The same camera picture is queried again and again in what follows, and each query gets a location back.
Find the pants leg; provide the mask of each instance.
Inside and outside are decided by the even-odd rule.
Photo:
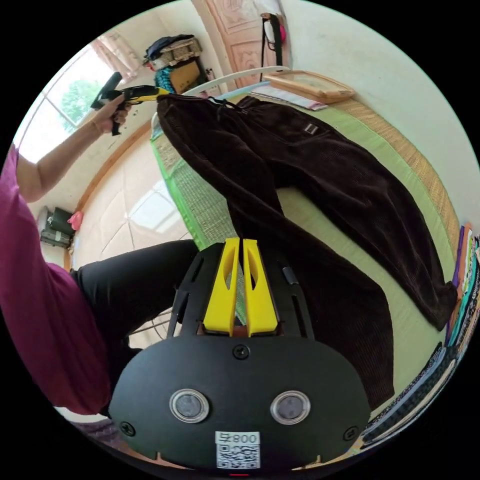
[[[173,304],[198,249],[178,240],[82,266],[72,275],[107,342],[123,341]]]

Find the cardboard box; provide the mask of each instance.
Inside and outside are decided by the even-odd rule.
[[[170,82],[175,92],[182,94],[191,88],[200,76],[200,69],[196,61],[179,66],[170,74]]]

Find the hand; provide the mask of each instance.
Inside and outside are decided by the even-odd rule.
[[[92,123],[98,128],[102,134],[109,134],[112,132],[114,127],[114,122],[112,117],[115,119],[115,122],[123,125],[127,119],[127,115],[131,110],[132,106],[130,104],[125,105],[125,110],[117,111],[117,107],[125,100],[124,95],[120,95],[114,100],[108,102],[104,105],[93,117]]]

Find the floor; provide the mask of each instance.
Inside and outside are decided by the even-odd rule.
[[[172,240],[191,238],[160,174],[150,132],[134,143],[109,170],[83,209],[75,236],[72,267]],[[167,322],[169,311],[153,321]],[[139,330],[152,327],[145,324]],[[145,348],[166,337],[166,323],[130,337]]]

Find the handheld device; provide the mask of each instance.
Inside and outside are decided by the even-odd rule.
[[[143,102],[155,101],[160,95],[168,95],[170,93],[164,88],[153,85],[130,86],[122,90],[116,90],[121,81],[122,75],[116,71],[100,89],[90,107],[94,110],[100,110],[108,102],[111,102],[120,95],[124,95],[125,101],[117,107],[117,110],[123,110],[126,103],[138,105]],[[120,135],[119,128],[120,125],[114,121],[111,130],[112,136]]]

